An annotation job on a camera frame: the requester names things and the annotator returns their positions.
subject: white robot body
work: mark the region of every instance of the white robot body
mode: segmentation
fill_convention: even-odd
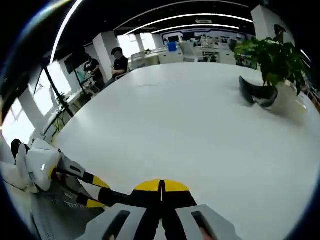
[[[51,174],[61,156],[52,149],[32,147],[25,157],[26,169],[32,182],[41,190],[48,191],[51,186]]]

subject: white pillar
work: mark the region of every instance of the white pillar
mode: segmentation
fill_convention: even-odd
[[[152,34],[152,37],[153,37],[156,49],[162,48],[165,45],[164,41],[162,40],[161,34]]]
[[[295,39],[285,22],[283,22],[278,15],[269,9],[259,5],[251,11],[251,15],[255,29],[255,36],[258,40],[275,38],[275,24],[277,24],[286,30],[286,33],[284,34],[284,42],[290,42],[294,46],[296,45]]]
[[[144,43],[142,42],[141,35],[136,34],[135,38],[136,38],[136,41],[138,42],[140,52],[143,52],[145,50],[145,47],[144,47]]]
[[[119,47],[118,38],[113,31],[102,32],[93,39],[95,51],[99,57],[101,70],[107,79],[112,78],[111,67],[114,65],[114,57],[111,55],[112,49]]]
[[[22,109],[34,126],[35,130],[41,132],[45,126],[45,117],[40,112],[29,89],[26,89],[24,91],[24,93],[19,97],[19,101],[21,103]]]
[[[108,51],[105,47],[104,40],[102,38],[101,33],[93,39],[93,45],[99,57],[101,71],[104,72],[107,78],[107,79],[104,79],[104,82],[106,83],[108,80],[112,78],[111,67],[113,64],[109,57]]]

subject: person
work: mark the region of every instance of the person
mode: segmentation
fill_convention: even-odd
[[[12,152],[12,155],[13,155],[14,159],[16,159],[16,157],[17,157],[17,154],[19,152],[20,144],[23,144],[23,143],[19,139],[15,139],[15,140],[13,140],[11,142],[11,152]],[[28,147],[27,144],[24,144],[24,146],[25,146],[26,152],[28,153],[30,148]]]
[[[105,84],[105,88],[113,84],[116,81],[116,77],[128,71],[128,58],[124,56],[121,47],[112,49],[111,55],[115,58],[114,64],[111,67],[112,78]]]
[[[100,92],[104,89],[105,81],[100,70],[100,64],[98,60],[92,58],[89,54],[87,54],[88,60],[84,64],[83,71],[85,75],[89,73],[93,76],[93,81],[95,82],[95,86],[100,90]]]

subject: monitor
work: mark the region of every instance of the monitor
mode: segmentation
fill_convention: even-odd
[[[183,40],[188,41],[190,39],[195,39],[195,33],[194,32],[185,32],[183,34]]]
[[[71,74],[75,69],[80,67],[88,60],[88,55],[84,47],[80,48],[79,50],[75,51],[68,57],[64,63],[66,70],[69,74]]]
[[[168,37],[169,43],[179,42],[179,36]]]

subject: window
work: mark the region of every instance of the window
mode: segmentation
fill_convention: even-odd
[[[151,33],[141,33],[140,36],[145,50],[156,49],[155,40]]]
[[[134,34],[118,36],[118,41],[123,50],[123,55],[127,58],[140,52],[139,44]]]
[[[62,72],[61,66],[57,61],[48,66],[48,71],[59,93],[67,95],[71,92],[69,82]],[[43,116],[45,116],[54,107],[50,95],[50,87],[51,84],[49,82],[47,74],[43,70],[40,75],[36,92],[33,96],[33,99]]]
[[[20,101],[16,99],[2,124],[2,134],[5,141],[9,146],[14,139],[28,144],[34,131],[35,127],[22,109]]]

